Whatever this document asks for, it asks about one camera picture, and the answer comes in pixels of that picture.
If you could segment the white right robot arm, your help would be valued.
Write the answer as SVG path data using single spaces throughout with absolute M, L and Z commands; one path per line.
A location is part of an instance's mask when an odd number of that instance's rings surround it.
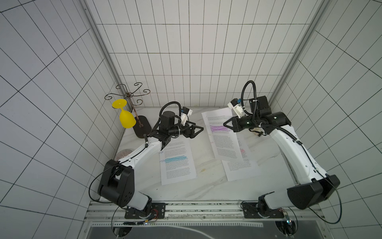
M 314 160 L 288 117 L 283 112 L 272 112 L 265 96 L 249 99 L 249 103 L 251 113 L 247 114 L 241 100 L 231 100 L 228 107 L 234 110 L 236 116 L 223 125 L 234 132 L 261 128 L 277 143 L 295 179 L 293 187 L 260 196 L 258 211 L 268 213 L 286 207 L 305 210 L 329 199 L 340 185 L 339 178 L 327 174 Z

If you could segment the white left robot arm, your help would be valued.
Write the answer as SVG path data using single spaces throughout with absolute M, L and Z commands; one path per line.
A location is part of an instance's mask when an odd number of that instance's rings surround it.
M 152 199 L 135 189 L 134 170 L 154 155 L 164 152 L 171 139 L 179 136 L 195 138 L 203 127 L 189 120 L 192 110 L 183 107 L 180 115 L 161 111 L 153 131 L 144 135 L 145 143 L 119 161 L 109 160 L 101 174 L 97 193 L 123 208 L 125 206 L 147 214 L 152 210 Z

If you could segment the purple highlighted paper document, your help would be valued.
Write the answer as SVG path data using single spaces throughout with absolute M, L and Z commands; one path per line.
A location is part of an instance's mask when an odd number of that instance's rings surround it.
M 215 158 L 232 163 L 243 163 L 236 133 L 223 125 L 232 118 L 231 109 L 203 112 L 202 117 Z

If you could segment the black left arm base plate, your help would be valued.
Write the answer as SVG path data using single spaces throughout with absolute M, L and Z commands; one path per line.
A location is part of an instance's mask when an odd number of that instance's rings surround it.
M 166 203 L 149 203 L 143 210 L 127 208 L 124 218 L 129 220 L 164 219 L 165 211 Z

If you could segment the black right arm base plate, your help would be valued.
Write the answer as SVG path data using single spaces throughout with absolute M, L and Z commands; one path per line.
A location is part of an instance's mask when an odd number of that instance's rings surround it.
M 283 219 L 284 213 L 278 209 L 271 210 L 258 202 L 242 201 L 240 208 L 246 219 Z

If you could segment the pink highlighted paper document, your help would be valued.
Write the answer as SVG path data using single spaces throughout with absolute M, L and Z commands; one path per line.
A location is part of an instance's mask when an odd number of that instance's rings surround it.
M 228 181 L 235 181 L 259 176 L 260 167 L 244 137 L 238 137 L 238 143 L 243 157 L 243 163 L 222 161 Z

